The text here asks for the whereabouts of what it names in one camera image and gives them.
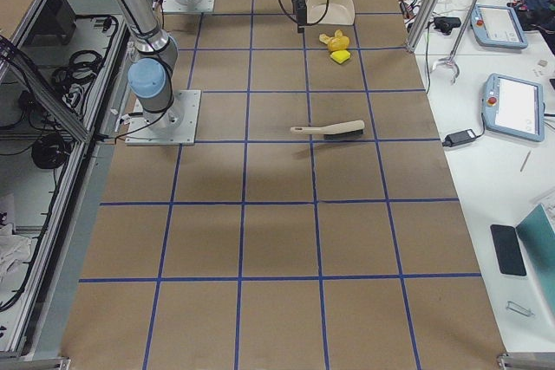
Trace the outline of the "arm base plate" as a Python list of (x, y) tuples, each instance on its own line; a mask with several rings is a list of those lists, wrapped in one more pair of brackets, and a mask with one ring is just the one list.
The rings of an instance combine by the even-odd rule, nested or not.
[(170, 15), (213, 13), (215, 0), (163, 0), (162, 9)]
[(125, 142), (130, 146), (193, 146), (200, 102), (200, 90), (175, 90), (173, 105), (161, 120), (154, 123), (158, 115), (144, 114), (140, 101), (136, 99), (134, 111), (141, 115), (130, 120), (132, 133), (125, 136)]

